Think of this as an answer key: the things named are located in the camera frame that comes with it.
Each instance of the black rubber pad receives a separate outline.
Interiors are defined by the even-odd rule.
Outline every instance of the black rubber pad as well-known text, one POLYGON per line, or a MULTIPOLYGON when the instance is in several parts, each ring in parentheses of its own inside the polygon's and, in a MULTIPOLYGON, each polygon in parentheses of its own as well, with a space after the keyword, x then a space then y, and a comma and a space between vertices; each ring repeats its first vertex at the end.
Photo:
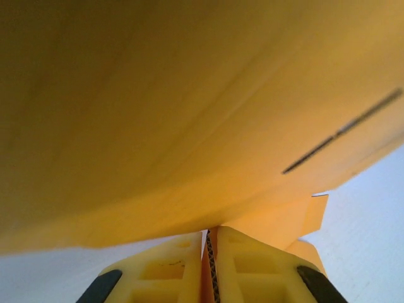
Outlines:
POLYGON ((322 273, 307 266, 297 272, 318 303, 348 303, 322 273))
POLYGON ((120 270, 111 270, 98 276, 76 303, 104 303, 121 276, 120 270))

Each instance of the white background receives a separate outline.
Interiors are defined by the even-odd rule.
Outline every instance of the white background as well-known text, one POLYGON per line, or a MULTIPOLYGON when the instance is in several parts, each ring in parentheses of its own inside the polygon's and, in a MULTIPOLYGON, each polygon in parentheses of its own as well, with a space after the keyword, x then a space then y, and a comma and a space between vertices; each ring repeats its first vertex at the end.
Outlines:
MULTIPOLYGON (((404 302, 404 146, 330 192, 313 243, 350 303, 404 302)), ((74 303, 97 274, 163 242, 0 258, 0 302, 74 303)))

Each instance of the dark line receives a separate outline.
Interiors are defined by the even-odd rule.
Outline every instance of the dark line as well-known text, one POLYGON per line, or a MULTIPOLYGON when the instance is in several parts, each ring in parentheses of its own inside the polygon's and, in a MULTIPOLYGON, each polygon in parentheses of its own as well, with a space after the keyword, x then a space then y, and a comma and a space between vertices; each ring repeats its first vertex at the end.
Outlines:
POLYGON ((104 303, 121 276, 121 270, 111 270, 98 276, 76 303, 104 303))
POLYGON ((319 145, 314 147, 311 151, 303 155, 301 158, 299 158, 297 161, 295 161, 292 165, 287 167, 282 174, 287 174, 290 171, 294 170, 296 167, 302 165, 304 162, 309 160, 313 155, 315 155, 317 152, 322 150, 324 147, 328 146, 331 142, 334 140, 338 139, 340 136, 343 136, 350 130, 352 130, 354 127, 358 126, 360 123, 368 120, 371 116, 385 108, 387 105, 390 105, 393 103, 393 101, 397 100, 401 95, 403 95, 403 90, 401 88, 397 88, 396 90, 393 90, 387 97, 382 99, 382 101, 378 102, 376 105, 372 106, 369 110, 365 111, 363 114, 360 116, 356 117, 354 120, 350 121, 348 124, 344 125, 342 128, 340 128, 334 135, 328 137, 325 139, 323 142, 321 142, 319 145))
POLYGON ((318 303, 348 303, 322 273, 302 265, 296 270, 318 303))

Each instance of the white wall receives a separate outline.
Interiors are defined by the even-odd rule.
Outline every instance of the white wall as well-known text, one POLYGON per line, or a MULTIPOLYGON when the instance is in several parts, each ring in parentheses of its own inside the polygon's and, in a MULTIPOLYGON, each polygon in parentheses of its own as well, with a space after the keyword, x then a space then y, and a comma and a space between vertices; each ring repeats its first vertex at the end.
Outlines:
MULTIPOLYGON (((330 280, 350 303, 404 302, 404 146, 335 191, 319 232, 330 280)), ((0 302, 74 303, 104 267, 166 239, 0 258, 0 302)))
POLYGON ((404 302, 404 146, 330 192, 304 240, 349 302, 404 302))

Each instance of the yellow plastic part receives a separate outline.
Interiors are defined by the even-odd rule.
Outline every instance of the yellow plastic part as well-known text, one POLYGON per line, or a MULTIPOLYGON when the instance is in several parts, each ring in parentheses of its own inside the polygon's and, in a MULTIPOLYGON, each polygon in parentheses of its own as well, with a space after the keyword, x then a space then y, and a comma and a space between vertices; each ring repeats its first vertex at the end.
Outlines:
POLYGON ((319 230, 328 195, 262 207, 224 225, 267 245, 286 249, 300 236, 319 230))
POLYGON ((199 303, 201 239, 181 235, 104 269, 122 271, 105 303, 199 303))
POLYGON ((312 244, 296 240, 286 248, 285 251, 316 265, 317 268, 326 275, 326 270, 323 262, 321 262, 320 255, 312 244))
POLYGON ((299 236, 307 235, 320 229, 324 211, 327 206, 328 195, 312 197, 307 206, 302 231, 299 236))
POLYGON ((318 270, 230 227, 218 228, 216 268, 222 303, 315 303, 296 273, 298 265, 318 270))
POLYGON ((403 142, 401 98, 282 174, 403 85, 402 0, 8 2, 0 254, 207 229, 403 142))

